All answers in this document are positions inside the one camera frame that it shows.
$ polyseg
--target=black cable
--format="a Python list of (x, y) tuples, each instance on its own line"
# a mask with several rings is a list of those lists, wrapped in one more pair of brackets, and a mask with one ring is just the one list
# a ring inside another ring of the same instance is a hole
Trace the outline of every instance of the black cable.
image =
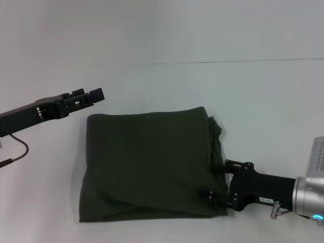
[(19, 138), (15, 137), (14, 135), (10, 134), (10, 137), (12, 137), (13, 139), (16, 139), (18, 142), (21, 142), (26, 147), (26, 152), (22, 156), (19, 156), (18, 158), (14, 158), (12, 160), (12, 162), (15, 162), (15, 161), (20, 160), (21, 158), (25, 157), (28, 154), (29, 147), (28, 147), (27, 143), (25, 143), (24, 141), (22, 141)]
[(19, 160), (19, 159), (25, 157), (25, 156), (28, 154), (28, 152), (29, 152), (29, 147), (28, 147), (27, 143), (25, 143), (24, 141), (20, 140), (19, 138), (15, 137), (15, 136), (12, 135), (12, 134), (10, 134), (10, 136), (11, 136), (13, 139), (17, 140), (18, 142), (20, 142), (20, 143), (22, 143), (23, 145), (25, 145), (25, 147), (26, 147), (26, 152), (25, 152), (22, 156), (19, 156), (19, 157), (17, 157), (17, 158), (14, 158), (14, 159), (10, 158), (10, 159), (7, 159), (7, 160), (5, 160), (5, 161), (0, 162), (0, 168), (2, 168), (2, 167), (4, 167), (4, 166), (7, 166), (7, 165), (11, 164), (12, 162), (15, 162), (15, 161), (17, 161), (17, 160)]

